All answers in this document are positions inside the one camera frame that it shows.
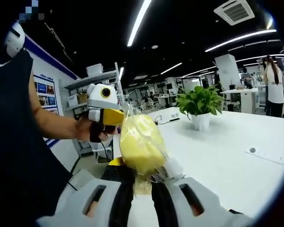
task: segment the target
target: black ceiling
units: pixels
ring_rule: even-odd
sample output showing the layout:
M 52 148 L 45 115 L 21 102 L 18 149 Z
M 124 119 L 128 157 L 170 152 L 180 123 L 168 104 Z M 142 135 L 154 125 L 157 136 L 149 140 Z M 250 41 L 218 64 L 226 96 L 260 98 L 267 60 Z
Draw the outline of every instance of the black ceiling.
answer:
M 152 0 L 131 47 L 127 42 L 143 4 L 143 0 L 122 1 L 39 1 L 39 13 L 22 24 L 25 32 L 51 55 L 80 77 L 86 76 L 87 66 L 101 63 L 104 70 L 125 67 L 123 87 L 133 82 L 135 76 L 160 74 L 182 62 L 182 65 L 159 76 L 178 77 L 213 66 L 215 57 L 228 53 L 229 49 L 257 41 L 279 39 L 277 33 L 260 35 L 231 43 L 211 52 L 206 49 L 229 39 L 265 30 L 264 12 L 249 0 L 255 18 L 231 26 L 213 10 L 225 0 Z M 49 32 L 52 27 L 65 46 Z M 282 42 L 257 44 L 230 53 L 237 60 L 279 53 Z M 254 63 L 255 60 L 242 64 Z

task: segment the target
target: robot eye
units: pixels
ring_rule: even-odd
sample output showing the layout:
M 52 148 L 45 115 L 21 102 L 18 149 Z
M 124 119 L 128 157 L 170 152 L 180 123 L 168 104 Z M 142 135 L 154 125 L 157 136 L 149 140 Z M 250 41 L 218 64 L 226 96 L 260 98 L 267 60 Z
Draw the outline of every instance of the robot eye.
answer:
M 104 98 L 108 98 L 108 97 L 110 96 L 110 90 L 109 90 L 108 88 L 104 88 L 104 89 L 102 90 L 102 96 L 103 96 Z

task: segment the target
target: yellow sponge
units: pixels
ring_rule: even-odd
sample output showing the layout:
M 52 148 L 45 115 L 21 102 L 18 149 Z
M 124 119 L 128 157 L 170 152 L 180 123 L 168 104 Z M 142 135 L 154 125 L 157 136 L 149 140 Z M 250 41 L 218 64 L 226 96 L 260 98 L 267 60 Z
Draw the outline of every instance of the yellow sponge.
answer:
M 139 134 L 136 127 L 143 135 L 151 137 L 152 141 Z M 157 125 L 147 115 L 130 116 L 124 119 L 120 136 L 120 150 L 125 164 L 138 173 L 147 177 L 155 169 L 165 164 L 165 157 L 158 149 L 166 152 L 165 144 Z

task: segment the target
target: air conditioning vent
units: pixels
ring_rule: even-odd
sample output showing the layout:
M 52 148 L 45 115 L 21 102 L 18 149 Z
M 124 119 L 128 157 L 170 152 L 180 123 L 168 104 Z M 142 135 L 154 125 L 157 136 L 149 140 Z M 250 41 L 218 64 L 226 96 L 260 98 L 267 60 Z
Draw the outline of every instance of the air conditioning vent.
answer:
M 232 26 L 255 17 L 246 0 L 230 0 L 214 12 Z

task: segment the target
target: white flower pot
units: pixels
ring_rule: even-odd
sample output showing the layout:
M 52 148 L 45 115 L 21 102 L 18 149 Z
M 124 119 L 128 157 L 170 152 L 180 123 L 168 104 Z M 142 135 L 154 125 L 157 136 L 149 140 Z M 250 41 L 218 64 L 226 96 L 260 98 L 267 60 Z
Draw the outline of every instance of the white flower pot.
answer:
M 211 113 L 201 114 L 198 116 L 189 114 L 188 118 L 192 121 L 196 130 L 205 131 L 209 128 Z

